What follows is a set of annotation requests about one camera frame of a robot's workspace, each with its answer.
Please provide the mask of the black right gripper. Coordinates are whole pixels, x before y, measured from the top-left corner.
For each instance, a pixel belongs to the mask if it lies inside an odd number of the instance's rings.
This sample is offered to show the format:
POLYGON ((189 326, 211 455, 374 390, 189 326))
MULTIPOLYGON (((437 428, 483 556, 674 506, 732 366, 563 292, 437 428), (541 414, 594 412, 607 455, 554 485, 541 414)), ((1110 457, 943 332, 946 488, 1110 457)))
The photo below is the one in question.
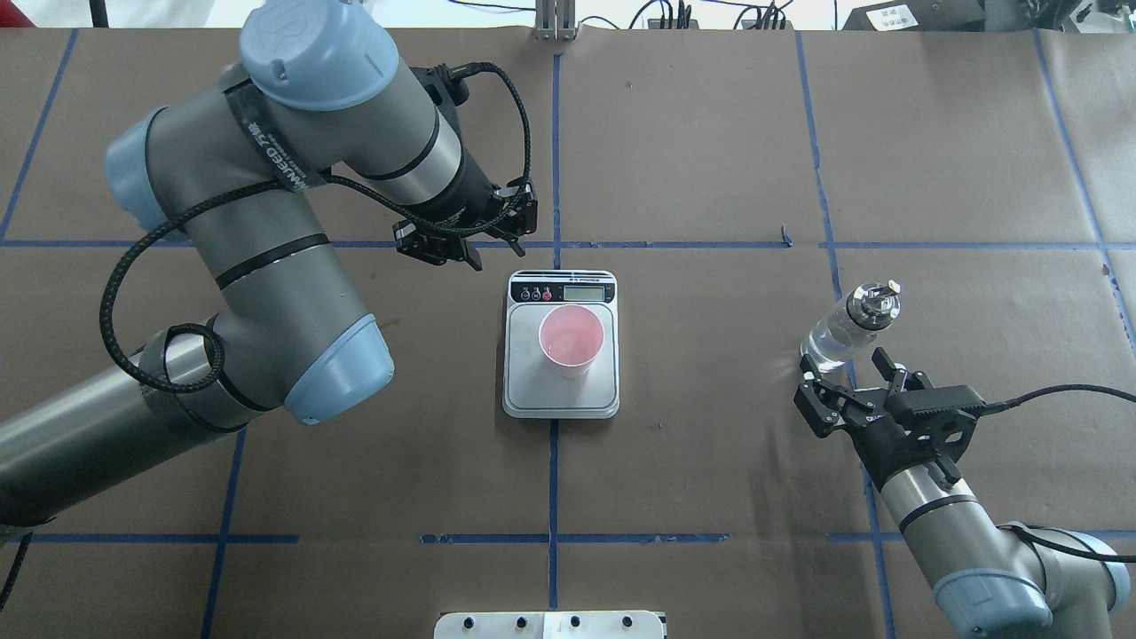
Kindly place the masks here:
POLYGON ((985 401, 967 385, 932 387, 921 372, 908 373, 883 347, 872 365, 886 388, 851 390, 807 372, 793 403, 819 439, 847 432, 872 486, 884 486, 907 468, 938 468, 941 486, 961 481, 957 464, 974 435, 985 401))

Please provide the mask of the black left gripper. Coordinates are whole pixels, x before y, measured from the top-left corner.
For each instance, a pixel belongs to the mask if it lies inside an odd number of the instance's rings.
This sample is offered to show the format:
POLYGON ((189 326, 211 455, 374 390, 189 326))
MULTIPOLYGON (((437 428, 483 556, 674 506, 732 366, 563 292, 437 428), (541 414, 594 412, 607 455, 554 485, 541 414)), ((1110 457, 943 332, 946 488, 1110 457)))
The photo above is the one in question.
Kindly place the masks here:
POLYGON ((441 230, 421 229, 411 221, 394 224, 398 254, 434 266, 460 262, 482 272, 481 255, 471 246, 470 229, 482 226, 483 234, 504 241, 518 257, 526 256, 524 236, 537 227, 537 200, 533 182, 517 177, 493 193, 471 199, 459 213, 435 222, 441 230))

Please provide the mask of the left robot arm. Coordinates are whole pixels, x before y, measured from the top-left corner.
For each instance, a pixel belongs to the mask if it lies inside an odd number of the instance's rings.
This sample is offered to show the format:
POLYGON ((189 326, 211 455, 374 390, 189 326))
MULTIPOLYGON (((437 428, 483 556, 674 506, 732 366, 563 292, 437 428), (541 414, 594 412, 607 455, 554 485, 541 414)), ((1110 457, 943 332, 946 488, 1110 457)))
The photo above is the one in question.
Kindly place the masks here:
POLYGON ((524 254, 536 226, 532 136, 496 185, 457 116, 492 63, 410 67, 357 1, 268 1, 215 84, 154 109, 106 150, 108 186, 147 231, 114 267, 98 324, 114 366, 3 424, 3 539, 283 407, 333 418, 394 365, 307 193, 349 186, 400 215, 398 252, 481 269, 469 238, 524 254), (128 352, 114 304, 147 248, 190 241, 226 308, 128 352))

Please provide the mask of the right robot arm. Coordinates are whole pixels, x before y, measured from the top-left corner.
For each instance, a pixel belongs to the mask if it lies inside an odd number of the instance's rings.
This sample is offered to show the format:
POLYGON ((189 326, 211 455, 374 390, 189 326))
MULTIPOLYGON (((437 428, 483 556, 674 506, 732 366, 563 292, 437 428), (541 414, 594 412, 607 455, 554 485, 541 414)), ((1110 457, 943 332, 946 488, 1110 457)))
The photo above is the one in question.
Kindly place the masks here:
POLYGON ((958 466, 978 420, 1019 398, 934 385, 882 348, 872 364, 884 385, 850 389, 803 355, 794 403, 820 439, 847 432, 955 634, 1111 638, 1112 614, 1131 598, 1131 555, 1061 526, 997 525, 958 466))

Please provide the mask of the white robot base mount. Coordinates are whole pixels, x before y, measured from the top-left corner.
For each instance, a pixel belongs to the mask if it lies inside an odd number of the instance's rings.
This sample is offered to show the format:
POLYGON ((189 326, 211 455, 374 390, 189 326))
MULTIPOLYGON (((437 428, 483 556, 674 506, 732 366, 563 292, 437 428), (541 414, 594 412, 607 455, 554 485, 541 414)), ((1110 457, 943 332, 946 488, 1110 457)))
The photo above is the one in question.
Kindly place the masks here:
POLYGON ((434 638, 668 638, 665 613, 646 609, 459 611, 434 638))

